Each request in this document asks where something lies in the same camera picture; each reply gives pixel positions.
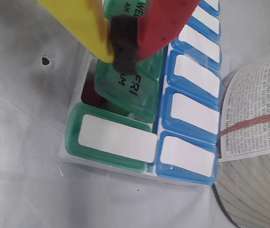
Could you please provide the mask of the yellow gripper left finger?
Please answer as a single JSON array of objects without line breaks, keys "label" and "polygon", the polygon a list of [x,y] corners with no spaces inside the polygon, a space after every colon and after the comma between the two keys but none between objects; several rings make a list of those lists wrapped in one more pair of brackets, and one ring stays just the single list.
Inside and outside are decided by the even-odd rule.
[{"label": "yellow gripper left finger", "polygon": [[103,62],[114,60],[109,20],[101,0],[39,0],[78,41]]}]

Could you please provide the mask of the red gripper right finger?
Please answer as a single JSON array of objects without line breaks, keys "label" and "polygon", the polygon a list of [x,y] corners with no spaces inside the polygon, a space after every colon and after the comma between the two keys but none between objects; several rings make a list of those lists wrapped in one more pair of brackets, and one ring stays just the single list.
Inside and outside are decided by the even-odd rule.
[{"label": "red gripper right finger", "polygon": [[198,4],[197,0],[148,0],[142,15],[112,16],[113,68],[121,74],[136,74],[137,62],[174,40]]}]

